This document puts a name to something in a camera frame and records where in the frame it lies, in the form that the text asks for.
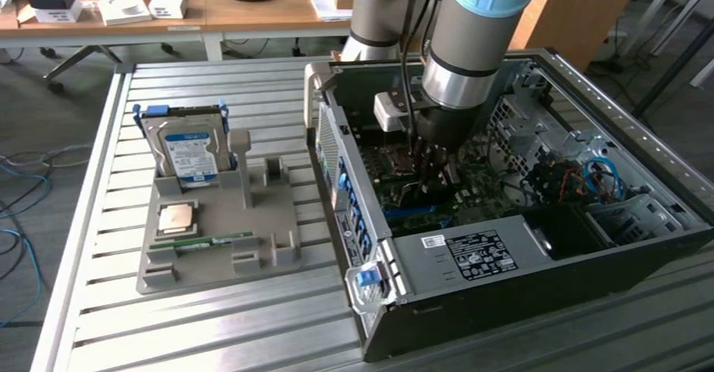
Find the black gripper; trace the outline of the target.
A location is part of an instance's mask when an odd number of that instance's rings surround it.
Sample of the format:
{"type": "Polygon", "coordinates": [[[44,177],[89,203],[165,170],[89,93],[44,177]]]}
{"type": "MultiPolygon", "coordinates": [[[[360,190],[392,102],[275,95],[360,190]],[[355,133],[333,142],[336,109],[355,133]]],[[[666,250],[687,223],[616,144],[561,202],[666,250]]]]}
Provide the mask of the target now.
{"type": "Polygon", "coordinates": [[[459,149],[472,136],[477,116],[477,107],[449,110],[435,106],[417,112],[411,150],[417,193],[433,193],[459,183],[459,149]]]}

